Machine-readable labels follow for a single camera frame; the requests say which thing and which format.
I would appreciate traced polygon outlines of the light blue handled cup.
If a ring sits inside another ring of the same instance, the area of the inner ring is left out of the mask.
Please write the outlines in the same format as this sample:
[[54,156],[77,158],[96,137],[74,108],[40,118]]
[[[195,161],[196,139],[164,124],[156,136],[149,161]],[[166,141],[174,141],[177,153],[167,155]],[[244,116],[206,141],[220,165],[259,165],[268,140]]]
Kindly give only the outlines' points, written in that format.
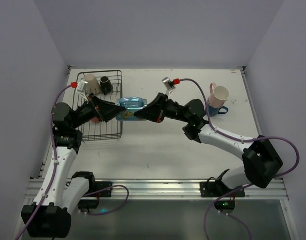
[[123,97],[117,100],[117,105],[124,107],[125,111],[115,119],[120,122],[143,122],[145,119],[135,116],[135,113],[147,106],[147,99],[141,97]]

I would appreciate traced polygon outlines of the dark blue mug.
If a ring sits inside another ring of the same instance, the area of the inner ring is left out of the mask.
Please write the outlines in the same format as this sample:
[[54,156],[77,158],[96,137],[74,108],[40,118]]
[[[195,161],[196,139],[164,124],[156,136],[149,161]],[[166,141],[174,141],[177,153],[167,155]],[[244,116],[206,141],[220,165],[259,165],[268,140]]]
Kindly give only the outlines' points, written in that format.
[[215,117],[217,115],[226,115],[229,112],[229,109],[226,106],[216,108],[208,104],[207,109],[210,117]]

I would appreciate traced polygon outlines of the pink mug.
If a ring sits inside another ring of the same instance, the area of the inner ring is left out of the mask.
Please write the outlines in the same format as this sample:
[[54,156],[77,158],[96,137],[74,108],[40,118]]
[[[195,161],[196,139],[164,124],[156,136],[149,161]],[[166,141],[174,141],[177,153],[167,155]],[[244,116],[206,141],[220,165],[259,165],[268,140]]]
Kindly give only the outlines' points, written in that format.
[[217,85],[216,83],[211,83],[209,86],[210,96],[208,98],[208,103],[213,108],[221,108],[227,102],[230,97],[230,91],[221,85]]

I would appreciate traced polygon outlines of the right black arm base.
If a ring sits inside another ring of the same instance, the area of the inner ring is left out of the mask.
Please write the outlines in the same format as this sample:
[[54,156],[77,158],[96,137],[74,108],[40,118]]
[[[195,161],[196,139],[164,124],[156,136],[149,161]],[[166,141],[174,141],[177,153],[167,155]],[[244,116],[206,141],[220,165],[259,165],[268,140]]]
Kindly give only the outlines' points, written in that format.
[[[215,179],[214,177],[209,178],[207,181],[201,182],[199,185],[202,198],[219,198],[232,191],[219,179]],[[236,198],[244,198],[245,196],[245,190],[242,189],[228,196],[228,200],[222,199],[213,205],[218,211],[230,214],[235,210]]]

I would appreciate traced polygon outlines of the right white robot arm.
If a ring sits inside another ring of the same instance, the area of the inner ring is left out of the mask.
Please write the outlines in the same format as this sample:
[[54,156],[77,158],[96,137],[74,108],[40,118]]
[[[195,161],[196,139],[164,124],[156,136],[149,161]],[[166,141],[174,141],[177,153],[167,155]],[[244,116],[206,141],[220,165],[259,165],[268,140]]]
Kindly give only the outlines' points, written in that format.
[[204,119],[206,114],[204,104],[199,99],[182,106],[159,93],[134,115],[154,123],[162,123],[165,118],[185,122],[187,125],[183,131],[189,140],[217,147],[242,160],[242,167],[227,169],[214,181],[203,184],[211,197],[221,197],[249,184],[265,189],[283,166],[271,142],[262,136],[255,141],[243,137],[227,138],[211,128],[209,121]]

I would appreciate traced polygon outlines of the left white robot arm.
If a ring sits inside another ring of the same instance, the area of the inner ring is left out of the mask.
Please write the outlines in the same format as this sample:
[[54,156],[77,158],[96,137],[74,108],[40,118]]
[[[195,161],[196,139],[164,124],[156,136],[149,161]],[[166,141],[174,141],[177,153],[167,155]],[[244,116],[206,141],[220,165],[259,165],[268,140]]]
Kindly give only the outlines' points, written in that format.
[[68,236],[72,214],[81,198],[96,188],[92,172],[76,173],[66,186],[70,169],[76,160],[83,134],[79,127],[97,118],[109,122],[125,108],[101,100],[94,94],[76,110],[67,103],[55,104],[51,112],[52,158],[43,184],[32,204],[22,208],[24,230],[32,238],[61,238]]

